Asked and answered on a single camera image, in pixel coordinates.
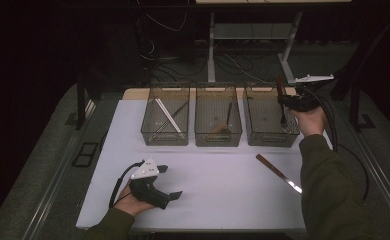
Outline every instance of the dark background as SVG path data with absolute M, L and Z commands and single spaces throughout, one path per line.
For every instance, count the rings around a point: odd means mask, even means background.
M 377 46 L 371 46 L 390 22 L 388 2 L 358 0 L 338 11 L 306 11 L 297 42 L 358 41 L 336 95 L 345 95 L 349 85 L 358 81 L 390 120 L 390 28 Z M 78 72 L 83 72 L 92 98 L 99 98 L 102 91 L 143 86 L 147 80 L 138 46 L 144 34 L 163 38 L 164 43 L 187 41 L 188 47 L 177 52 L 188 60 L 193 54 L 191 40 L 208 36 L 208 31 L 200 30 L 206 29 L 208 13 L 188 15 L 185 29 L 165 38 L 138 14 L 73 14 L 58 6 L 34 0 L 0 1 L 0 206 Z M 173 22 L 170 16 L 163 17 Z M 142 27 L 134 24 L 137 19 Z M 360 74 L 352 79 L 357 70 Z

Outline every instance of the floor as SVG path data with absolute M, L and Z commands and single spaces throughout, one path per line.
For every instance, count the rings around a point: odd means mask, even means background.
M 276 53 L 279 42 L 219 42 L 216 47 L 216 81 L 274 81 L 283 76 Z M 354 53 L 355 43 L 296 44 L 289 57 L 295 77 L 330 75 L 344 66 Z M 179 62 L 171 53 L 162 53 L 152 70 L 151 81 L 206 81 L 207 52 L 199 51 L 194 62 Z M 376 128 L 353 130 L 348 123 L 349 98 L 332 101 L 333 84 L 320 89 L 329 99 L 338 132 L 340 153 L 347 159 L 360 191 L 368 189 L 367 208 L 376 223 L 379 239 L 390 239 L 390 123 L 373 100 L 361 95 L 360 114 L 367 114 Z M 122 92 L 104 92 L 87 108 L 87 120 L 76 130 L 76 86 L 59 102 L 51 121 L 39 139 L 13 189 L 0 210 L 0 239 L 79 239 L 85 230 L 75 227 L 91 176 L 102 152 Z M 84 144 L 94 143 L 89 167 L 73 167 Z M 356 157 L 366 166 L 369 184 Z M 304 232 L 171 234 L 133 233 L 132 239 L 308 239 Z

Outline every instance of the person's left hand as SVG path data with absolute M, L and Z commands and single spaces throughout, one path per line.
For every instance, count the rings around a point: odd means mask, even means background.
M 128 214 L 132 215 L 133 217 L 136 217 L 141 212 L 155 208 L 154 205 L 151 205 L 147 202 L 139 201 L 137 198 L 135 198 L 129 187 L 130 180 L 127 182 L 124 189 L 120 192 L 120 195 L 116 204 L 114 204 L 114 208 L 117 208 L 121 211 L 127 212 Z

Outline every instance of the sleeve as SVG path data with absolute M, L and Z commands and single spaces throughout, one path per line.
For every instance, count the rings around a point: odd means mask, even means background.
M 121 210 L 110 208 L 101 222 L 86 231 L 84 240 L 124 240 L 135 218 Z
M 302 212 L 314 239 L 374 239 L 373 222 L 343 159 L 322 135 L 300 143 Z

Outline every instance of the dark green sleeve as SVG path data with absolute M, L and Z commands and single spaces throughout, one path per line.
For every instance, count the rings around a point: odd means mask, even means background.
M 322 135 L 300 143 L 302 212 L 312 240 L 374 239 L 373 223 L 348 167 Z
M 124 240 L 127 239 L 135 218 L 123 211 L 110 208 L 101 222 L 86 231 L 84 240 Z

